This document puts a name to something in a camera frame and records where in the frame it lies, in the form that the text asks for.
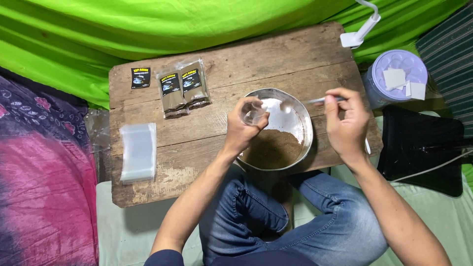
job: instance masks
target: purple blanket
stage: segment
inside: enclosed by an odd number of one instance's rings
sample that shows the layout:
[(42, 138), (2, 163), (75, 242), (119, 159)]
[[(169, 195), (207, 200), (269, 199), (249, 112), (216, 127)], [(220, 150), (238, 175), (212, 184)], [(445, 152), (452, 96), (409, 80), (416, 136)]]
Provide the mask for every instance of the purple blanket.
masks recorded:
[(98, 265), (87, 106), (0, 74), (0, 265)]

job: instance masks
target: dark sleeve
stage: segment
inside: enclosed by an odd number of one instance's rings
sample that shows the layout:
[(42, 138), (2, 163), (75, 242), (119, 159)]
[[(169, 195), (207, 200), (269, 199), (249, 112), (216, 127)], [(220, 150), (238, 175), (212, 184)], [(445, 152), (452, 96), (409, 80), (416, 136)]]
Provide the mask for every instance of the dark sleeve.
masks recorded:
[(164, 249), (153, 253), (143, 266), (184, 266), (184, 259), (181, 253)]

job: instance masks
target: coffee label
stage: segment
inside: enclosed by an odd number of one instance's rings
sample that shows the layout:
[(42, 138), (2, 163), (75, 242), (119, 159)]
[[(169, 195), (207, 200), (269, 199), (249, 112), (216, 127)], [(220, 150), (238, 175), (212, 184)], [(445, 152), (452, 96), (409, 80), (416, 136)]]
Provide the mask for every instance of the coffee label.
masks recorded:
[(182, 74), (182, 86), (183, 93), (201, 86), (201, 76), (198, 68)]
[(162, 77), (159, 82), (161, 82), (161, 89), (163, 90), (163, 96), (175, 92), (181, 89), (179, 86), (179, 74), (173, 73), (165, 77)]
[(140, 89), (149, 87), (151, 80), (151, 68), (140, 67), (131, 69), (131, 89)]

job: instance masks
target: jeans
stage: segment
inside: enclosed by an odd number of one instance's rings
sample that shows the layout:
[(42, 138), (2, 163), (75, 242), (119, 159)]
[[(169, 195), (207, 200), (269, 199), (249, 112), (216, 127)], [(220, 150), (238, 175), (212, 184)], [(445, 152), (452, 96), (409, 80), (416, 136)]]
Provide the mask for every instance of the jeans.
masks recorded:
[(266, 250), (304, 254), (319, 266), (366, 266), (388, 248), (378, 221), (360, 189), (319, 170), (288, 177), (322, 214), (266, 243), (252, 235), (246, 221), (255, 219), (272, 231), (288, 224), (286, 210), (254, 187), (247, 174), (232, 165), (199, 222), (203, 262)]

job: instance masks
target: purple lid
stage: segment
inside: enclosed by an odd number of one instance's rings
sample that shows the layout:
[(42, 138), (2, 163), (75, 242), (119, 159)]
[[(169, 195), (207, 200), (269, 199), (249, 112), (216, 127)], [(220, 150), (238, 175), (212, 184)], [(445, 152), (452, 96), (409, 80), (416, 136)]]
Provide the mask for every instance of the purple lid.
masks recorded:
[(373, 63), (371, 76), (384, 95), (396, 100), (408, 100), (406, 97), (406, 87), (402, 90), (393, 89), (387, 91), (383, 71), (388, 68), (403, 69), (406, 72), (406, 81), (427, 84), (427, 69), (422, 60), (415, 54), (405, 50), (390, 50), (382, 53)]

